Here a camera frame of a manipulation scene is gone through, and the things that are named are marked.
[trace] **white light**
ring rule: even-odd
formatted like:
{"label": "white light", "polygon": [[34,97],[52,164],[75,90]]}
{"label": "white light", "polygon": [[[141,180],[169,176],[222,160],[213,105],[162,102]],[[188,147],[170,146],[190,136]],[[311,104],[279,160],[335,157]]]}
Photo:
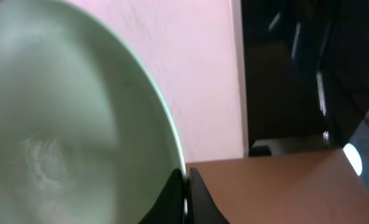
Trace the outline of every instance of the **white light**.
{"label": "white light", "polygon": [[361,157],[356,149],[352,144],[347,143],[345,147],[343,147],[343,151],[353,166],[354,171],[357,175],[361,175],[363,172],[363,162],[361,161]]}

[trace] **bright spot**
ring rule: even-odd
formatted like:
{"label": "bright spot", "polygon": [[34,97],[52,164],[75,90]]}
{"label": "bright spot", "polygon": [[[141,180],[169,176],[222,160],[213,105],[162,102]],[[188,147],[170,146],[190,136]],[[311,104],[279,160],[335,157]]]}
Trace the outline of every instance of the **bright spot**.
{"label": "bright spot", "polygon": [[345,147],[343,147],[343,151],[353,166],[354,171],[357,175],[361,175],[363,172],[363,162],[361,161],[361,157],[356,149],[352,144],[347,143]]}

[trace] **wall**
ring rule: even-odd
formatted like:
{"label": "wall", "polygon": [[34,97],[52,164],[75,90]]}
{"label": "wall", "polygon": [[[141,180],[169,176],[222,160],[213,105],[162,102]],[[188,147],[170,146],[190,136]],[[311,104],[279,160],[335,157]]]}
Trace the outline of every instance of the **wall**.
{"label": "wall", "polygon": [[369,192],[342,150],[187,167],[199,170],[232,224],[369,223]]}
{"label": "wall", "polygon": [[186,162],[243,157],[230,0],[68,0],[112,28],[159,85]]}

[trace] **pink wall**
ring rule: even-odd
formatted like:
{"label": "pink wall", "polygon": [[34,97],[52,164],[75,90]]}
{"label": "pink wall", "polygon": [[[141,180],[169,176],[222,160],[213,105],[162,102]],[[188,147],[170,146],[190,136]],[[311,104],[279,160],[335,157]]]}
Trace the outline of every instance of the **pink wall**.
{"label": "pink wall", "polygon": [[186,162],[243,157],[230,0],[69,0],[109,25],[159,85]]}

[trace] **white wall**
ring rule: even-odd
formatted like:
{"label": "white wall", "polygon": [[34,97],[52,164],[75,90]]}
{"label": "white wall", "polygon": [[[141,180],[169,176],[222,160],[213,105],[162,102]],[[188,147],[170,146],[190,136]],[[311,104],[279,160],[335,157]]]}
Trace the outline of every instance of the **white wall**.
{"label": "white wall", "polygon": [[186,162],[243,157],[230,0],[69,0],[115,31],[164,95]]}

